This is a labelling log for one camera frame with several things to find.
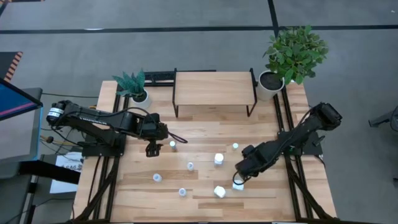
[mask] white paper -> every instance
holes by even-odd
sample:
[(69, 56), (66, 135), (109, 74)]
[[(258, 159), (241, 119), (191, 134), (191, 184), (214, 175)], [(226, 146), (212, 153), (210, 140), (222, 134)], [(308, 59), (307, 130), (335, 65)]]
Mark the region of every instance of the white paper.
[[(77, 172), (81, 172), (83, 164), (80, 162), (81, 152), (68, 152), (63, 156), (57, 156), (56, 166), (65, 167)], [(50, 194), (58, 194), (65, 192), (76, 192), (77, 184), (69, 184), (57, 180), (52, 180)]]

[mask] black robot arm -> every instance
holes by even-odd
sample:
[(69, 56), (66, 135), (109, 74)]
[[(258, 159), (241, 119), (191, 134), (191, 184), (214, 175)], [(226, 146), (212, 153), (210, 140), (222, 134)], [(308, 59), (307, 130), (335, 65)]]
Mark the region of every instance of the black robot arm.
[(242, 150), (243, 160), (235, 165), (237, 174), (247, 181), (257, 177), (276, 163), (282, 152), (292, 147), (302, 147), (309, 135), (317, 130), (333, 130), (341, 123), (341, 115), (328, 103), (320, 103), (310, 109), (297, 127), (275, 141), (263, 142), (254, 147), (252, 145)]
[[(122, 110), (109, 113), (79, 106), (71, 101), (53, 103), (46, 118), (52, 129), (64, 126), (75, 128), (91, 136), (92, 142), (79, 142), (83, 156), (121, 156), (124, 152), (126, 135), (149, 141), (147, 157), (159, 155), (161, 144), (156, 141), (167, 139), (167, 125), (160, 122), (159, 114), (145, 116)], [(101, 129), (93, 123), (109, 126)]]

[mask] monitor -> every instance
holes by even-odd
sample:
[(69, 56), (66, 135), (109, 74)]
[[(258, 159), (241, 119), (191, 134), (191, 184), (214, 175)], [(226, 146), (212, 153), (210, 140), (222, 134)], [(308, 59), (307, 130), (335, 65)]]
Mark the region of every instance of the monitor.
[(0, 121), (42, 106), (33, 96), (0, 79)]

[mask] small plant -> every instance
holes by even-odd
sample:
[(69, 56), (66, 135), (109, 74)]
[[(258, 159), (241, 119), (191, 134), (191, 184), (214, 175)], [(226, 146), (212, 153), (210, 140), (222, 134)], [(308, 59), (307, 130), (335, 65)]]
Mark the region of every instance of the small plant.
[(117, 81), (119, 86), (123, 88), (123, 91), (118, 91), (116, 94), (119, 95), (129, 95), (132, 96), (136, 101), (143, 101), (146, 98), (146, 93), (144, 91), (145, 84), (145, 74), (144, 71), (138, 73), (137, 77), (134, 76), (134, 73), (131, 74), (131, 77), (123, 72), (123, 77), (112, 76), (113, 79)]
[(272, 46), (264, 53), (269, 55), (266, 65), (288, 85), (291, 80), (301, 84), (304, 77), (315, 77), (312, 69), (326, 59), (328, 46), (319, 35), (311, 34), (311, 26), (298, 29), (289, 28), (280, 32), (277, 38), (271, 35)]

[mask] white flower pot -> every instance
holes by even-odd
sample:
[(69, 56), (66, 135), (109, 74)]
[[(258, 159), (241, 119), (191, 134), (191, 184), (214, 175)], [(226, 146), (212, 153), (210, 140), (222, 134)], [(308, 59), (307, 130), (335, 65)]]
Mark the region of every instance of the white flower pot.
[(257, 98), (259, 98), (260, 100), (263, 101), (268, 101), (270, 100), (272, 97), (274, 97), (274, 95), (280, 91), (281, 89), (283, 89), (283, 87), (285, 86), (285, 79), (282, 79), (282, 86), (278, 89), (278, 90), (269, 90), (266, 87), (264, 87), (263, 85), (261, 85), (260, 82), (260, 78), (263, 74), (265, 74), (266, 72), (270, 72), (270, 70), (266, 70), (263, 71), (260, 76), (259, 76), (259, 81), (258, 81), (258, 85), (256, 87), (256, 91), (257, 91)]
[(147, 109), (150, 107), (150, 104), (152, 103), (152, 100), (149, 98), (149, 93), (147, 90), (144, 90), (147, 93), (147, 97), (145, 98), (144, 101), (142, 102), (135, 102), (132, 97), (130, 97), (130, 100), (134, 103), (134, 106), (142, 108), (142, 109)]

